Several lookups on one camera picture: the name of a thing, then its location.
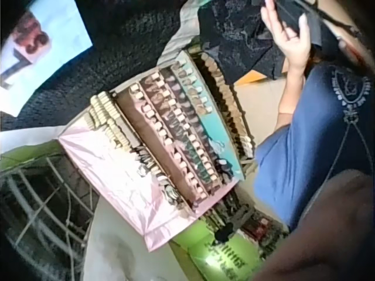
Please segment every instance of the finger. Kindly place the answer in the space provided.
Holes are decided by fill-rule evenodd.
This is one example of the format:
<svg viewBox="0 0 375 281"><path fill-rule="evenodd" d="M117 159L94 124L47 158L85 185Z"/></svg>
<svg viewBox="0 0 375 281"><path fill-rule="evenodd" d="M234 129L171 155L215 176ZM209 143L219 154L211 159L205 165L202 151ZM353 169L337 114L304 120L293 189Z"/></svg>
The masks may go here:
<svg viewBox="0 0 375 281"><path fill-rule="evenodd" d="M287 33L288 39L298 37L297 33L293 29L291 29L287 26L286 22L282 22L282 25L284 27L285 32Z"/></svg>
<svg viewBox="0 0 375 281"><path fill-rule="evenodd" d="M271 31L271 25L270 25L270 20L268 18L268 12L267 12L267 9L265 7L262 7L260 9L260 15L262 17L262 20L264 22L264 24L266 25L266 27L268 28L269 31Z"/></svg>
<svg viewBox="0 0 375 281"><path fill-rule="evenodd" d="M301 40L301 43L305 46L311 45L311 39L310 39L310 28L307 23L307 16L306 14L303 14L299 17L299 38Z"/></svg>
<svg viewBox="0 0 375 281"><path fill-rule="evenodd" d="M265 0L265 6L267 7L268 18L270 20L271 31L274 35L274 39L282 40L282 26L277 16L274 0Z"/></svg>

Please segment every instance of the hand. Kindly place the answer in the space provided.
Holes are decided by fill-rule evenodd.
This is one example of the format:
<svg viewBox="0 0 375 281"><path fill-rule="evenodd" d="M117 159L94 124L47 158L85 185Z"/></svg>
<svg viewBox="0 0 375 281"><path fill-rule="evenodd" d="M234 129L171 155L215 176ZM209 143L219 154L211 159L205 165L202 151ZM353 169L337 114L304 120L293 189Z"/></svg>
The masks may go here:
<svg viewBox="0 0 375 281"><path fill-rule="evenodd" d="M289 62L289 69L304 71L307 65L310 49L310 28L307 17L303 14L299 18L299 36L285 22L280 23L274 0L265 0L266 7L261 8L264 24L272 33L276 45L285 54Z"/></svg>

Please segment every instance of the orange object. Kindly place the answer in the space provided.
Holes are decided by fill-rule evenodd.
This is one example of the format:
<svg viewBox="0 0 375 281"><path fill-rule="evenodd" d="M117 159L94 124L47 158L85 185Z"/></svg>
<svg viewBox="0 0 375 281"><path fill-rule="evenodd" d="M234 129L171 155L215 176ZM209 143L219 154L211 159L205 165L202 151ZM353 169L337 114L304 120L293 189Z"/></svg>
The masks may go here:
<svg viewBox="0 0 375 281"><path fill-rule="evenodd" d="M286 73L287 71L288 71L288 61L285 60L281 72ZM235 82L234 85L241 86L241 85L256 82L256 81L259 81L259 80L262 80L262 79L265 79L265 78L267 78L267 76L255 71L255 70L250 70L247 74L245 74L239 80L237 80L237 82Z"/></svg>

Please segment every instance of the fingernail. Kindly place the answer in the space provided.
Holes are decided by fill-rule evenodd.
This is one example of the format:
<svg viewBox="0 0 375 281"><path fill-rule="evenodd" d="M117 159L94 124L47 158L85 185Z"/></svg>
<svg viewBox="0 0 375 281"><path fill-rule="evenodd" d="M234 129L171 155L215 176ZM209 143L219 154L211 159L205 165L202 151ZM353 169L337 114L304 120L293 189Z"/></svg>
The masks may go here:
<svg viewBox="0 0 375 281"><path fill-rule="evenodd" d="M303 13L302 16L299 17L299 20L301 21L301 23L307 24L307 16L306 16L306 14Z"/></svg>

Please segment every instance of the white paper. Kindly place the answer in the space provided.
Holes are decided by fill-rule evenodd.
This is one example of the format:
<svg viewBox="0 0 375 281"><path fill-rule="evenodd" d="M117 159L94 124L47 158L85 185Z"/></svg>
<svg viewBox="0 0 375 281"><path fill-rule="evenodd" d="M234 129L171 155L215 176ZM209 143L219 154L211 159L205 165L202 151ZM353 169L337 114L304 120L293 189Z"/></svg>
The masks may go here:
<svg viewBox="0 0 375 281"><path fill-rule="evenodd" d="M1 50L0 111L17 116L56 70L92 46L74 0L37 0Z"/></svg>

